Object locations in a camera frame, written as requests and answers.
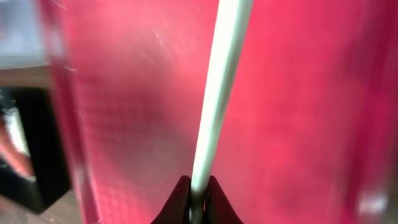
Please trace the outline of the white plastic spoon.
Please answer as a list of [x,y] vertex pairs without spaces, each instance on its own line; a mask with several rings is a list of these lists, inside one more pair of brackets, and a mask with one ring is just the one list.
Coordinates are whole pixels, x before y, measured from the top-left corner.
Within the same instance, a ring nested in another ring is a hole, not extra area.
[[253,0],[220,0],[211,44],[190,184],[189,221],[201,223],[226,107],[245,39]]

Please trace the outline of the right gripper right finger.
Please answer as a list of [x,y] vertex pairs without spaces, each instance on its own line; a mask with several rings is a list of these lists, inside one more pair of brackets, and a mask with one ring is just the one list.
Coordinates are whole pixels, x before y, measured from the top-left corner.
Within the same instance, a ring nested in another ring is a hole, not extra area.
[[221,185],[211,175],[205,194],[204,224],[243,224],[230,204]]

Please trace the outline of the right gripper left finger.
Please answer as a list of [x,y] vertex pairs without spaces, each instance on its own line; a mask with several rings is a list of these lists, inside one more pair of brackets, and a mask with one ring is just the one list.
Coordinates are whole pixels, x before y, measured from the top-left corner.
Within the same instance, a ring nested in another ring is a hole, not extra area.
[[191,178],[183,175],[151,224],[189,224]]

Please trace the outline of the orange carrot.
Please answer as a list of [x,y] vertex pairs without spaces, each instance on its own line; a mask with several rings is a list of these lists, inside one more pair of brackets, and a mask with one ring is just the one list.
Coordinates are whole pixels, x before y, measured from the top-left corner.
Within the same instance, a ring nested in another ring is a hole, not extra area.
[[20,176],[29,178],[34,176],[30,159],[18,152],[7,135],[4,121],[1,120],[1,156]]

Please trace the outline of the white rice pile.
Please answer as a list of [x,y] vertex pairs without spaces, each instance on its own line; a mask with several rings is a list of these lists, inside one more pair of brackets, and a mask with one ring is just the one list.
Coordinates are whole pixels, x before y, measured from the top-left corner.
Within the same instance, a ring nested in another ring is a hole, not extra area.
[[18,108],[15,106],[10,108],[3,107],[1,112],[5,121],[6,132],[11,144],[15,147],[17,152],[30,157],[30,152],[21,121],[21,115]]

